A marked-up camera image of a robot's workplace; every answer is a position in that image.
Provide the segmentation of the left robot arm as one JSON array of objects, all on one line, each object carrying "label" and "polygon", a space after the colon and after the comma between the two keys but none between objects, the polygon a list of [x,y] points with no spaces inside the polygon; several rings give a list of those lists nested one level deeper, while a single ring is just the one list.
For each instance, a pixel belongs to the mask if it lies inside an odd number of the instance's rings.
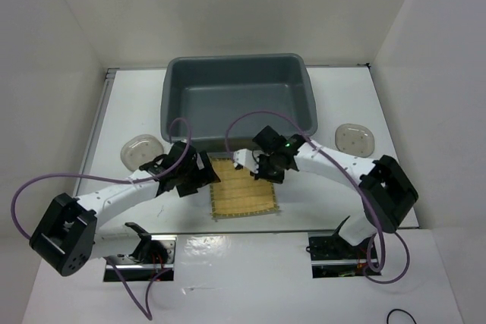
[{"label": "left robot arm", "polygon": [[180,197],[195,194],[220,181],[206,152],[179,141],[168,153],[142,164],[123,184],[93,193],[56,196],[29,239],[30,247],[61,276],[76,273],[88,260],[124,255],[134,263],[164,263],[167,249],[135,222],[108,234],[100,228],[111,219],[177,190]]}]

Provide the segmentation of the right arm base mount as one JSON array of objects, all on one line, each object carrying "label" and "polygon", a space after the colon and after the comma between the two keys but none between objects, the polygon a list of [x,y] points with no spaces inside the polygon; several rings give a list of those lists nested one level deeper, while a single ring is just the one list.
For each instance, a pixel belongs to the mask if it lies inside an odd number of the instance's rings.
[{"label": "right arm base mount", "polygon": [[368,268],[369,241],[366,238],[358,246],[351,246],[331,233],[309,233],[305,250],[311,260],[312,277],[362,277],[364,269],[369,275],[380,275]]}]

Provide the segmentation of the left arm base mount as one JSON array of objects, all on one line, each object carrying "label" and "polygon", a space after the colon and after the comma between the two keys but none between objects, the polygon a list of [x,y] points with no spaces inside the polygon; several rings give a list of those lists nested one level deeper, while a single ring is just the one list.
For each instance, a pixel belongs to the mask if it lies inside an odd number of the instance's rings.
[{"label": "left arm base mount", "polygon": [[152,241],[148,248],[109,257],[125,281],[149,282],[153,278],[157,282],[174,280],[177,236],[158,234],[152,236]]}]

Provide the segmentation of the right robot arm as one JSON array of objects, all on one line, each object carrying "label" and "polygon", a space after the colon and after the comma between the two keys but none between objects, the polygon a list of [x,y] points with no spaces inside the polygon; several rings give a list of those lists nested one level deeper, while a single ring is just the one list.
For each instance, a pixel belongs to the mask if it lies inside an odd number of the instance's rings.
[{"label": "right robot arm", "polygon": [[351,257],[373,234],[396,232],[418,200],[418,191],[391,156],[379,159],[352,156],[295,134],[289,138],[266,126],[253,142],[263,152],[250,167],[255,179],[281,184],[288,170],[318,175],[358,193],[363,212],[346,218],[336,229],[333,249]]}]

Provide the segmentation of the bamboo mat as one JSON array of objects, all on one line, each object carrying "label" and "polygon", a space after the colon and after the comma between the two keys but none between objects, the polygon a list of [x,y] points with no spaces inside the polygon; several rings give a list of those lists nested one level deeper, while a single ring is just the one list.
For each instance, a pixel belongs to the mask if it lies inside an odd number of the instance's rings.
[{"label": "bamboo mat", "polygon": [[244,218],[279,211],[273,184],[254,180],[249,170],[236,170],[230,159],[212,158],[220,182],[210,185],[214,219]]}]

